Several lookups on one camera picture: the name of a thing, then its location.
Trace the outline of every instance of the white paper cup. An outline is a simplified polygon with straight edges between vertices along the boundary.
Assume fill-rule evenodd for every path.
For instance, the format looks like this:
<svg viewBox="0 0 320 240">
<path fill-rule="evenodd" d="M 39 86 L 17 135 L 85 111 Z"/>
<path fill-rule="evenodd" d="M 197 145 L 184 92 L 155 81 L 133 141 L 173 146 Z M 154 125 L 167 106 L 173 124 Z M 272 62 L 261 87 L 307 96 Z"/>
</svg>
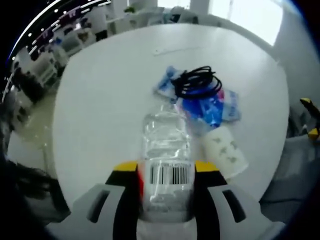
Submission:
<svg viewBox="0 0 320 240">
<path fill-rule="evenodd" d="M 225 179 L 242 173 L 249 165 L 225 126 L 208 132 L 202 138 L 202 145 L 206 160 L 215 164 Z"/>
</svg>

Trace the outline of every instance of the floor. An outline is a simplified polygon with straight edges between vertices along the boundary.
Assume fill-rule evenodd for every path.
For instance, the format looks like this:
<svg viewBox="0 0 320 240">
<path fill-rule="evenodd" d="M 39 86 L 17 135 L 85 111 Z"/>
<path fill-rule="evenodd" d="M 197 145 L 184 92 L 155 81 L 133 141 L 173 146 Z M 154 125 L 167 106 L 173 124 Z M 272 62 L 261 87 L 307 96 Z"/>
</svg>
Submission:
<svg viewBox="0 0 320 240">
<path fill-rule="evenodd" d="M 11 134 L 8 157 L 29 168 L 38 168 L 57 178 L 52 152 L 51 127 L 56 94 L 48 94 L 29 111 L 23 124 Z"/>
</svg>

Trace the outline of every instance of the black cable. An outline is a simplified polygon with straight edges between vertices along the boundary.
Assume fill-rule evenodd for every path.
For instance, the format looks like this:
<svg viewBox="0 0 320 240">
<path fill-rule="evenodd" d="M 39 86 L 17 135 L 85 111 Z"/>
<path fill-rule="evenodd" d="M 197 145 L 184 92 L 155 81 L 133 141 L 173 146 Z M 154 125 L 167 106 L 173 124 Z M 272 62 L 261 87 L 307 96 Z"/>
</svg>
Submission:
<svg viewBox="0 0 320 240">
<path fill-rule="evenodd" d="M 175 95 L 183 99 L 205 99 L 216 95 L 222 88 L 222 83 L 214 75 L 215 73 L 215 71 L 212 72 L 210 66 L 199 67 L 189 72 L 185 71 L 179 78 L 171 80 Z M 213 79 L 217 81 L 216 85 L 208 88 Z"/>
</svg>

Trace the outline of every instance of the white round table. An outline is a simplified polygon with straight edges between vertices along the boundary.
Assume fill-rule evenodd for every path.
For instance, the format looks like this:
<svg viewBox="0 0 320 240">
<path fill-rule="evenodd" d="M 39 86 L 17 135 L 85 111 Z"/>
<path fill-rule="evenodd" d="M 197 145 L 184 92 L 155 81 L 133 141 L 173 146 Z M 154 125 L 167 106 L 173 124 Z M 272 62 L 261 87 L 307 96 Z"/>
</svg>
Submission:
<svg viewBox="0 0 320 240">
<path fill-rule="evenodd" d="M 140 158 L 144 116 L 162 102 L 153 87 L 166 68 L 211 66 L 239 93 L 242 119 L 228 124 L 249 167 L 231 179 L 259 200 L 284 147 L 289 101 L 284 70 L 266 52 L 226 29 L 156 25 L 127 31 L 74 55 L 59 87 L 53 120 L 56 173 L 67 204 L 113 167 Z"/>
</svg>

